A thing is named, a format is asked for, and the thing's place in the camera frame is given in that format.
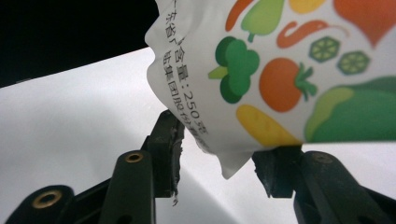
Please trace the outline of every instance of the broccoli illustration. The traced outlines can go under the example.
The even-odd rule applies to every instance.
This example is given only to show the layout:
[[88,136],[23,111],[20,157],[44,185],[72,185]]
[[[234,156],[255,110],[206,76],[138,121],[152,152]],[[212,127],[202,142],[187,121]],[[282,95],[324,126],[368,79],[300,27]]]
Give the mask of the broccoli illustration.
[[236,104],[250,88],[250,76],[259,67],[259,55],[248,49],[243,40],[227,36],[216,48],[216,62],[219,67],[209,73],[209,78],[221,79],[221,96],[226,102]]

